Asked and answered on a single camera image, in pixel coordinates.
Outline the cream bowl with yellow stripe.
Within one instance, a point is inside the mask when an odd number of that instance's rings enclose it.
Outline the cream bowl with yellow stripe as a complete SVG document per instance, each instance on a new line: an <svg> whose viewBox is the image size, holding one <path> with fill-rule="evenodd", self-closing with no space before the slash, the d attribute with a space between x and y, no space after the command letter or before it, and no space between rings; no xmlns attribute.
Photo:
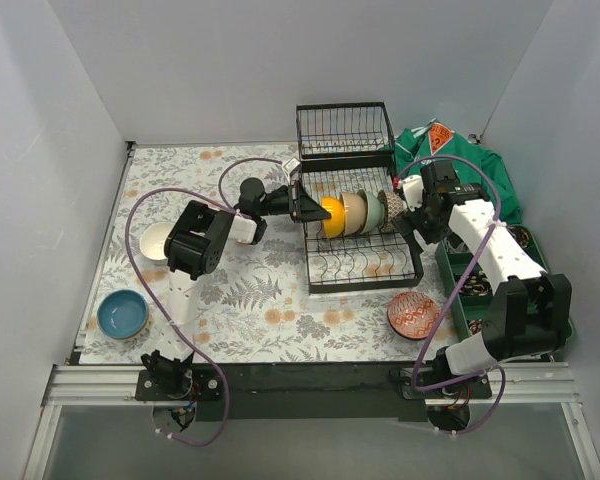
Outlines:
<svg viewBox="0 0 600 480"><path fill-rule="evenodd" d="M344 233L346 214L342 202L332 196L321 199L321 207L330 215L323 221L324 234L327 238L334 238Z"/></svg>

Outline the brown patterned bowl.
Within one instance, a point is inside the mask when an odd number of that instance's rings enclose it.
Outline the brown patterned bowl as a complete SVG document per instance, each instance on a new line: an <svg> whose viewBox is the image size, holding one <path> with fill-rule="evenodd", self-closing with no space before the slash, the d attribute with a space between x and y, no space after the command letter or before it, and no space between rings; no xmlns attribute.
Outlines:
<svg viewBox="0 0 600 480"><path fill-rule="evenodd" d="M380 190L377 198L384 208L384 216L379 231L381 233L396 233L397 229L393 221L404 211L404 201L398 194L387 190Z"/></svg>

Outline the mint green bowl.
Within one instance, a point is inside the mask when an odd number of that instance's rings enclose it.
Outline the mint green bowl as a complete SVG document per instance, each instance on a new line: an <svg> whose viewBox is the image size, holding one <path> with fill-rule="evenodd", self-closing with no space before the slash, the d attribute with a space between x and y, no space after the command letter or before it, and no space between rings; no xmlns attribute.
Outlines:
<svg viewBox="0 0 600 480"><path fill-rule="evenodd" d="M358 190L357 195L363 199L366 206L364 224L359 233L366 234L374 229L380 228L385 216L384 205L376 196L369 193L367 190Z"/></svg>

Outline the black wire dish rack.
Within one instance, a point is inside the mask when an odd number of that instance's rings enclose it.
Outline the black wire dish rack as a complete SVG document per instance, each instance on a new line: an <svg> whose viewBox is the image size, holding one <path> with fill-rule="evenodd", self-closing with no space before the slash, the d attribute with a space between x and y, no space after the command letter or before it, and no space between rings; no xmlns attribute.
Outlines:
<svg viewBox="0 0 600 480"><path fill-rule="evenodd" d="M395 136L384 103L299 105L296 131L302 184L314 200L394 191ZM423 276L398 232L327 238L318 222L304 226L304 239L311 293L411 288Z"/></svg>

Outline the orange patterned bowl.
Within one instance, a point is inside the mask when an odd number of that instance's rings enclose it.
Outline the orange patterned bowl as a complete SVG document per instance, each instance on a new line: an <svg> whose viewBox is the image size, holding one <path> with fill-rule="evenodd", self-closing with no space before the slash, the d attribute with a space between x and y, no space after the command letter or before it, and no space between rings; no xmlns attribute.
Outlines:
<svg viewBox="0 0 600 480"><path fill-rule="evenodd" d="M425 339L435 325L440 309L427 295L416 291L402 292L389 303L389 325L399 336L409 340Z"/></svg>

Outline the white ribbed bowl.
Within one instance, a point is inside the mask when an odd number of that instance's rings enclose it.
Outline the white ribbed bowl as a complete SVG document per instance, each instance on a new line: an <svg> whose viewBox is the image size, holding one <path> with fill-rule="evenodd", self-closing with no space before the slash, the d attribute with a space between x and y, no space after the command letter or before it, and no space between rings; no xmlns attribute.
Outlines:
<svg viewBox="0 0 600 480"><path fill-rule="evenodd" d="M157 222L145 229L139 240L140 252L144 258L154 263L167 260L164 246L173 226L173 222Z"/></svg>

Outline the blue bowl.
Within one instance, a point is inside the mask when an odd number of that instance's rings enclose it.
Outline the blue bowl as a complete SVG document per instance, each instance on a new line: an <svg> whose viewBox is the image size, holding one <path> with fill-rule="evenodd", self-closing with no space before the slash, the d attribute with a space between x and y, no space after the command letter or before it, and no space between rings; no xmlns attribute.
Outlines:
<svg viewBox="0 0 600 480"><path fill-rule="evenodd" d="M145 327L149 307L143 296L134 290L117 290L107 295L97 309L100 331L114 340L129 339Z"/></svg>

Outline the cream ceramic bowl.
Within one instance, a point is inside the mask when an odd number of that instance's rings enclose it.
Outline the cream ceramic bowl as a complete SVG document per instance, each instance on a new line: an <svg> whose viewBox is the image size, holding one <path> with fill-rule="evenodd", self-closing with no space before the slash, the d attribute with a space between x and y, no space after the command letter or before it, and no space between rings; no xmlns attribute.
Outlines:
<svg viewBox="0 0 600 480"><path fill-rule="evenodd" d="M362 230L366 221L366 204L364 200L358 194L342 192L340 201L345 210L344 235L357 234Z"/></svg>

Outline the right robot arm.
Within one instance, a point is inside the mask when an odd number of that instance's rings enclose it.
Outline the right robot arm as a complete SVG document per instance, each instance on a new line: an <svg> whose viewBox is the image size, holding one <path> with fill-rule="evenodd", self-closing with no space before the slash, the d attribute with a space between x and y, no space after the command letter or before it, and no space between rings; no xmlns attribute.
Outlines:
<svg viewBox="0 0 600 480"><path fill-rule="evenodd" d="M447 313L474 268L480 267L492 302L479 333L440 349L431 365L434 389L455 397L502 361L561 350L572 334L572 285L548 272L517 243L501 219L502 201L488 177L460 181L460 157L431 155L408 164L399 174L406 209L393 221L406 238L428 243L457 236L472 258L441 311Z"/></svg>

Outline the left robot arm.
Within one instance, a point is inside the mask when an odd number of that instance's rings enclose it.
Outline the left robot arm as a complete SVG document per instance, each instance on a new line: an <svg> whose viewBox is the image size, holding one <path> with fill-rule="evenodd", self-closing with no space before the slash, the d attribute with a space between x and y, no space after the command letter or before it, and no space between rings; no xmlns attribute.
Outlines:
<svg viewBox="0 0 600 480"><path fill-rule="evenodd" d="M156 351L142 357L152 383L168 398L183 399L195 386L193 348L185 329L194 321L206 277L217 268L229 240L258 243L267 228L264 218L271 215L288 215L302 223L331 217L299 181L266 192L262 181L251 177L240 185L236 212L192 200L168 233L163 251L169 292L163 313L169 329Z"/></svg>

